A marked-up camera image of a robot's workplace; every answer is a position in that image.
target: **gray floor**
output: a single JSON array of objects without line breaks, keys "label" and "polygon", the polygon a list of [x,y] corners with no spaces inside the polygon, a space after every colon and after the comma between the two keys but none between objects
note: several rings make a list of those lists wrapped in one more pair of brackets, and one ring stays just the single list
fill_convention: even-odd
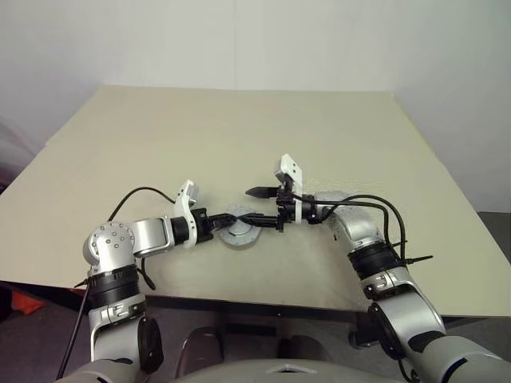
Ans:
[{"label": "gray floor", "polygon": [[[509,215],[481,213],[481,218],[509,258]],[[318,339],[327,348],[336,363],[354,366],[400,378],[395,361],[391,361],[379,348],[355,350],[347,344],[350,326],[345,323],[303,319],[280,319],[236,316],[225,318],[219,314],[150,308],[149,314],[160,324],[163,334],[165,361],[154,374],[152,382],[172,380],[180,347],[187,335],[201,326],[218,326],[223,322],[250,322],[275,326],[281,336],[304,334]],[[0,324],[0,381],[51,382],[55,378],[75,313],[57,306],[46,306],[36,313],[23,316],[13,314]],[[473,339],[507,360],[511,360],[511,320],[491,318],[467,323],[450,330]],[[89,360],[89,327],[81,325],[68,371]],[[229,334],[225,338],[228,361],[254,357],[273,357],[276,339]]]}]

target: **gray round object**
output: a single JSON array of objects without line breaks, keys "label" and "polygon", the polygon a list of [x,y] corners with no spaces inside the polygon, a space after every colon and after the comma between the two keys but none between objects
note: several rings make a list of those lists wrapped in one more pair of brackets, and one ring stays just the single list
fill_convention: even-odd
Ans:
[{"label": "gray round object", "polygon": [[[226,209],[226,213],[239,217],[256,211],[244,205],[232,205]],[[232,247],[246,247],[253,244],[261,234],[261,227],[251,226],[239,219],[230,227],[220,229],[217,232],[220,239]]]}]

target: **beige tabletop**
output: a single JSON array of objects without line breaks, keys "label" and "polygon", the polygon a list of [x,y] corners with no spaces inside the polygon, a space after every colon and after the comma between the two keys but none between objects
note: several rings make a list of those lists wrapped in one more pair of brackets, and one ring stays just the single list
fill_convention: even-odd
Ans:
[{"label": "beige tabletop", "polygon": [[[85,238],[138,186],[175,195],[190,179],[209,214],[234,203],[274,213],[273,201],[244,191],[276,185],[273,168],[284,153],[303,169],[306,192],[371,193],[396,205],[408,255],[434,255],[410,272],[441,314],[511,314],[511,267],[389,93],[106,86],[0,197],[0,279],[81,281]],[[172,212],[143,191],[117,220]],[[345,250],[321,225],[264,230],[244,251],[219,239],[176,248],[148,259],[147,268],[159,295],[343,310],[369,303]]]}]

